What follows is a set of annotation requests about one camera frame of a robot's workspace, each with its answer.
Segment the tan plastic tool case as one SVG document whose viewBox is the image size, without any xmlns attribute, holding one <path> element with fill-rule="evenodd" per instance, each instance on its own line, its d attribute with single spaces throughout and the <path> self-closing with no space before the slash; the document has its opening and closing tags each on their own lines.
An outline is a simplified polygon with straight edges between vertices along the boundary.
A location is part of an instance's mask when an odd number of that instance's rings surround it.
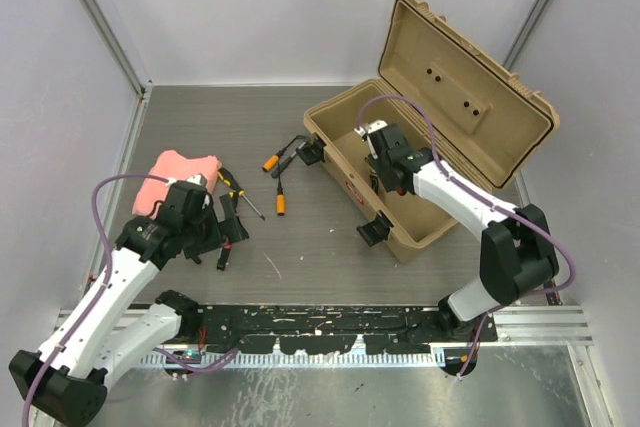
<svg viewBox="0 0 640 427">
<path fill-rule="evenodd" d="M 434 146 L 454 171 L 493 193 L 558 128 L 554 108 L 419 0 L 395 0 L 375 78 L 307 110 L 303 125 L 323 164 L 368 220 L 385 218 L 385 245 L 406 263 L 457 224 L 435 204 L 374 188 L 358 123 L 397 124 L 414 149 Z"/>
</svg>

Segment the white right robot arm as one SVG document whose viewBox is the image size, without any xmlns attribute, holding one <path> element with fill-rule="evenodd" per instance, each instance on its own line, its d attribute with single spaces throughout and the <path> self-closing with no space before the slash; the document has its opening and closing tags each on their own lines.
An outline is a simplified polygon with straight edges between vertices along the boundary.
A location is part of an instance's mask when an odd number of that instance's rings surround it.
<svg viewBox="0 0 640 427">
<path fill-rule="evenodd" d="M 410 193 L 435 204 L 480 242 L 477 276 L 438 303 L 444 337 L 462 340 L 475 318 L 512 304 L 557 275 L 558 260 L 540 208 L 519 208 L 489 194 L 440 159 L 435 147 L 414 149 L 395 123 L 378 120 L 355 132 L 368 145 L 366 162 L 387 192 Z"/>
</svg>

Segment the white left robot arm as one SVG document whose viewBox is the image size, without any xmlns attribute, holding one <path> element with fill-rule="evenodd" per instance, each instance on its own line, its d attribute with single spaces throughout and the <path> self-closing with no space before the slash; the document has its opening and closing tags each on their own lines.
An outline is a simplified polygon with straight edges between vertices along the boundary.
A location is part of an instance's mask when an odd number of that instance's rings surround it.
<svg viewBox="0 0 640 427">
<path fill-rule="evenodd" d="M 197 302 L 168 290 L 119 333 L 130 304 L 166 266 L 248 239 L 229 195 L 219 198 L 224 218 L 206 186 L 171 181 L 151 214 L 129 220 L 115 243 L 105 245 L 106 265 L 66 321 L 34 351 L 18 351 L 9 372 L 23 398 L 22 423 L 32 409 L 66 426 L 89 424 L 109 391 L 144 355 L 168 340 L 188 343 L 202 330 Z"/>
</svg>

